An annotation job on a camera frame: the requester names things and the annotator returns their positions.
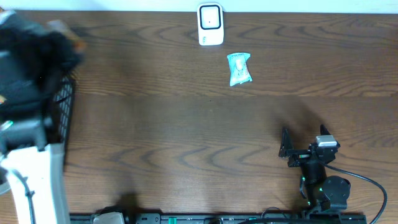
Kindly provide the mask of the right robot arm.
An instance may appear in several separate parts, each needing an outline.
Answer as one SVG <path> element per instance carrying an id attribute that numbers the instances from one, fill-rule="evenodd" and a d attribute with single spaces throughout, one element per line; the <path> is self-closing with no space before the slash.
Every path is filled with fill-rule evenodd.
<path id="1" fill-rule="evenodd" d="M 320 126 L 320 134 L 307 149 L 295 149 L 288 130 L 282 130 L 279 157 L 287 158 L 287 165 L 299 167 L 302 173 L 299 189 L 302 197 L 308 200 L 308 208 L 301 212 L 302 217 L 338 216 L 347 209 L 350 182 L 337 175 L 327 176 L 325 170 L 326 165 L 336 159 L 339 148 L 340 144 L 324 125 Z"/>

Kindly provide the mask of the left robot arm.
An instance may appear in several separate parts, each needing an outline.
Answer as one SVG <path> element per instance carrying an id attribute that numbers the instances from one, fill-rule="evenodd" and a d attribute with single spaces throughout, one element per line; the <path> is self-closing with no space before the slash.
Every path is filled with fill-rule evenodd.
<path id="1" fill-rule="evenodd" d="M 63 169 L 85 44 L 60 20 L 1 10 L 1 193 L 19 223 L 70 223 Z"/>

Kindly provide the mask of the teal snack packet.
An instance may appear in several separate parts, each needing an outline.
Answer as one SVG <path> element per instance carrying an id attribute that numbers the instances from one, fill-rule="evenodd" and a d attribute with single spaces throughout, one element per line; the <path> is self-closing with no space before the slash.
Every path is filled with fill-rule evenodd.
<path id="1" fill-rule="evenodd" d="M 231 74 L 229 81 L 230 86 L 252 81 L 252 77 L 246 65 L 246 62 L 250 57 L 250 53 L 233 53 L 227 56 Z"/>

